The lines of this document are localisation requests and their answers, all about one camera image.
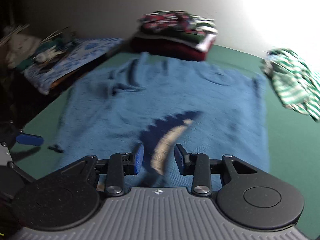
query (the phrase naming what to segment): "metal screw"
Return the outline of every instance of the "metal screw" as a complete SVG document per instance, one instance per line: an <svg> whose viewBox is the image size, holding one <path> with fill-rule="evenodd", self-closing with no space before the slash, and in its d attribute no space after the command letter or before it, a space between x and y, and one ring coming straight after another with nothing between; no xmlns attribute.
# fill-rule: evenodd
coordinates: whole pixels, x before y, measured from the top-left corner
<svg viewBox="0 0 320 240"><path fill-rule="evenodd" d="M196 186L193 190L198 194L207 194L210 191L207 186Z"/></svg>
<svg viewBox="0 0 320 240"><path fill-rule="evenodd" d="M107 192L110 194L119 194L122 192L122 188L119 186L109 186L107 187Z"/></svg>

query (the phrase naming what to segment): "logo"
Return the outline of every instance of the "logo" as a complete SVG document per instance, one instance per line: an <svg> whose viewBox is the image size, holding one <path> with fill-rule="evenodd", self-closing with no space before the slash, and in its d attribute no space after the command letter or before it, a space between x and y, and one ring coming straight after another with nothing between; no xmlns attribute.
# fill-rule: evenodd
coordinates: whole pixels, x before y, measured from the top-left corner
<svg viewBox="0 0 320 240"><path fill-rule="evenodd" d="M157 189L154 191L154 193L156 193L157 195L160 195L162 194L164 191L160 190L160 189Z"/></svg>

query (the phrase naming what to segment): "white wall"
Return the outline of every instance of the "white wall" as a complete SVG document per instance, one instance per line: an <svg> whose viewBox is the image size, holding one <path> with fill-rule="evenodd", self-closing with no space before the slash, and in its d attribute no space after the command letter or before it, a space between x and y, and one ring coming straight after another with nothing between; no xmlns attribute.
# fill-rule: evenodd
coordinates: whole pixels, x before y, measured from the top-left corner
<svg viewBox="0 0 320 240"><path fill-rule="evenodd" d="M320 51L320 0L23 1L26 20L42 36L71 25L82 37L127 38L141 15L179 9L216 19L221 46L259 57L272 46L288 46L316 64Z"/></svg>

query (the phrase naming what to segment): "dark red garment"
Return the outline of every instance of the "dark red garment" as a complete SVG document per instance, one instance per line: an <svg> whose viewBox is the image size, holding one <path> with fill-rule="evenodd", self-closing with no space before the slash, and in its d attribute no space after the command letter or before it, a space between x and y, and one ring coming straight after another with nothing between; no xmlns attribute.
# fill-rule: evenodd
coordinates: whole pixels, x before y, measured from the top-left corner
<svg viewBox="0 0 320 240"><path fill-rule="evenodd" d="M175 57L183 60L203 61L208 52L201 52L185 44L168 40L148 40L134 37L130 43L135 52L147 51L154 55Z"/></svg>

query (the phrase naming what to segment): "blue patterned cloth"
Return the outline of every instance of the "blue patterned cloth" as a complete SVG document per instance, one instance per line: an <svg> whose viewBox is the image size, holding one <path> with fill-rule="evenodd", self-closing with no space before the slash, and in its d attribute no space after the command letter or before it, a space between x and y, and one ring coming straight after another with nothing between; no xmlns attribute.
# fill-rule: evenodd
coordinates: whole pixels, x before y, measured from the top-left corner
<svg viewBox="0 0 320 240"><path fill-rule="evenodd" d="M56 140L64 150L57 168L90 154L103 159L131 152L142 142L140 174L126 176L126 187L190 187L192 176L181 176L175 163L175 143L213 159L233 154L268 171L263 76L248 78L204 61L147 59L142 53L76 82ZM163 175L152 167L161 158ZM218 175L212 186L221 187Z"/></svg>
<svg viewBox="0 0 320 240"><path fill-rule="evenodd" d="M53 82L64 75L80 68L94 59L107 53L115 46L121 44L121 38L104 38L79 40L80 44L66 57L58 62L50 71L39 73L39 68L33 64L23 73L26 79L44 95L50 91Z"/></svg>

